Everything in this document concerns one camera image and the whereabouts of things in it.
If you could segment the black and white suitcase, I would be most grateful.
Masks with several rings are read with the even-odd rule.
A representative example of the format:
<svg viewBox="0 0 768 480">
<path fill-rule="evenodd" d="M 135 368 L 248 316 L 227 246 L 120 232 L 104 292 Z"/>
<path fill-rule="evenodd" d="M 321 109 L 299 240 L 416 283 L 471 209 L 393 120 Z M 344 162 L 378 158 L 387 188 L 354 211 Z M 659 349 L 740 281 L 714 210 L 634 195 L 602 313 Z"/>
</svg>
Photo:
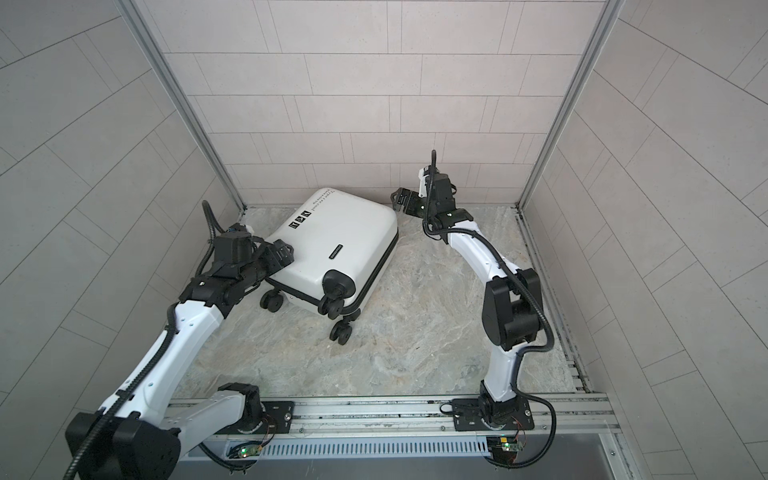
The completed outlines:
<svg viewBox="0 0 768 480">
<path fill-rule="evenodd" d="M 260 307 L 283 301 L 335 322 L 329 339 L 344 345 L 399 239 L 395 211 L 333 188 L 317 190 L 267 241 L 293 248 L 293 262 L 272 274 Z"/>
</svg>

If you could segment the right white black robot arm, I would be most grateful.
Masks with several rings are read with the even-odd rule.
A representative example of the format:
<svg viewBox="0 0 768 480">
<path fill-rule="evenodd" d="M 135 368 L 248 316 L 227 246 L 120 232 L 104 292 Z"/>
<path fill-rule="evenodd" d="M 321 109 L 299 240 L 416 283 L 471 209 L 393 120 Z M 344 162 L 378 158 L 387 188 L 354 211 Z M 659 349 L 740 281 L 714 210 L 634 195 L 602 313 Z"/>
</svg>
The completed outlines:
<svg viewBox="0 0 768 480">
<path fill-rule="evenodd" d="M 437 168 L 433 150 L 430 164 L 419 171 L 419 189 L 400 188 L 391 195 L 391 202 L 394 210 L 419 218 L 427 238 L 458 252 L 484 285 L 481 320 L 493 345 L 489 367 L 478 399 L 470 407 L 453 403 L 452 413 L 456 418 L 475 415 L 490 430 L 512 428 L 512 437 L 501 435 L 492 442 L 486 461 L 498 468 L 522 469 L 541 460 L 556 435 L 557 413 L 551 402 L 519 387 L 525 356 L 551 351 L 554 333 L 544 313 L 538 273 L 504 257 L 482 234 L 474 217 L 456 206 L 455 193 L 449 176 Z M 541 449 L 519 461 L 524 445 L 519 435 L 533 427 L 528 416 L 532 402 L 546 407 L 551 426 Z"/>
</svg>

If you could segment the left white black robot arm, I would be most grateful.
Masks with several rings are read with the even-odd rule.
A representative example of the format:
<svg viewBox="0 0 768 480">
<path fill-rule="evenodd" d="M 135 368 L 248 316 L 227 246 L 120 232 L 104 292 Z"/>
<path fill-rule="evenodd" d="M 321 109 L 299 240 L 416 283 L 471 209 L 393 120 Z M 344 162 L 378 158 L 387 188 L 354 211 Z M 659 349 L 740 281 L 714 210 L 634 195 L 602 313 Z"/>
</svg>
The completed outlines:
<svg viewBox="0 0 768 480">
<path fill-rule="evenodd" d="M 162 333 L 121 386 L 90 414 L 79 413 L 65 438 L 72 460 L 66 479 L 167 479 L 194 448 L 230 473 L 251 461 L 227 461 L 205 441 L 229 426 L 258 429 L 264 413 L 255 385 L 231 382 L 208 400 L 167 422 L 171 396 L 208 337 L 231 310 L 270 276 L 289 266 L 294 249 L 269 242 L 239 223 L 223 228 L 202 203 L 208 248 L 178 301 L 166 311 Z"/>
</svg>

